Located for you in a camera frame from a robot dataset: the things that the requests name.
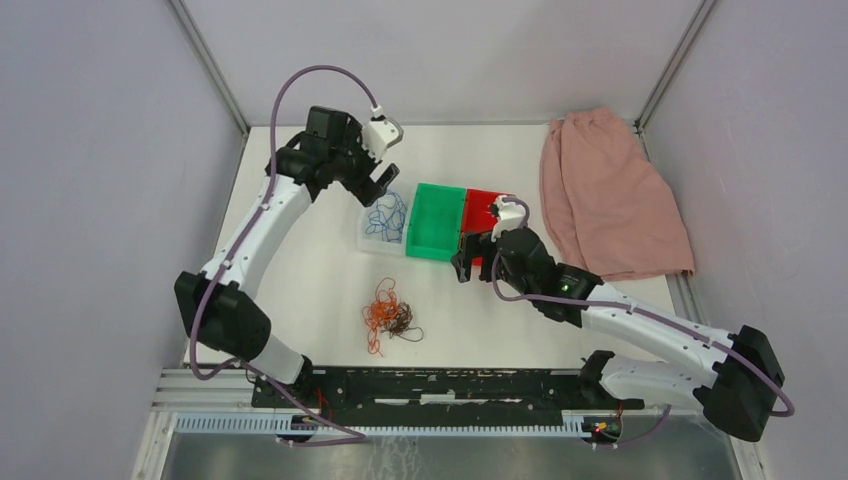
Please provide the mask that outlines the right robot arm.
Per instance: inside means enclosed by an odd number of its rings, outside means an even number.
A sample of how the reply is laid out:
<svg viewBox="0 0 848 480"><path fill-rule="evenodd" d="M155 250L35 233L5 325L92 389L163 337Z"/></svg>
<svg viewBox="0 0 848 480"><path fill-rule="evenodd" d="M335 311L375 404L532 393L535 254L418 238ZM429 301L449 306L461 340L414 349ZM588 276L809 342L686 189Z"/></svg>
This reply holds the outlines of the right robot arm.
<svg viewBox="0 0 848 480"><path fill-rule="evenodd" d="M644 305L599 276L559 263L530 228L465 234L451 257L459 282L480 279L501 296L528 302L544 317L625 341L653 356L635 360L596 351L577 382L580 400L602 408L614 398L699 409L722 432L747 442L762 439L772 418L795 407L783 392L785 374L765 333L744 325L713 328Z"/></svg>

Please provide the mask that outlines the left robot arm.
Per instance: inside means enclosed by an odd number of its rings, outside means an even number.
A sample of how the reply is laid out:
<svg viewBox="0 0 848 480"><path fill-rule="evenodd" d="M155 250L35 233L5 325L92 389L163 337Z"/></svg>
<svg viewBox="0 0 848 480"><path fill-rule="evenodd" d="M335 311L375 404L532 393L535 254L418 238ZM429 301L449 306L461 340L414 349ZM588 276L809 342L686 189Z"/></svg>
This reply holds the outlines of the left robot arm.
<svg viewBox="0 0 848 480"><path fill-rule="evenodd" d="M313 106L304 129L272 149L261 190L238 230L199 272L184 271L175 282L192 365L203 345L277 380L277 394L291 406L312 399L310 361L273 335L255 297L285 236L323 190L338 182L365 207L386 194L398 167L389 164L378 179L372 174L403 136L380 108L360 123L347 112Z"/></svg>

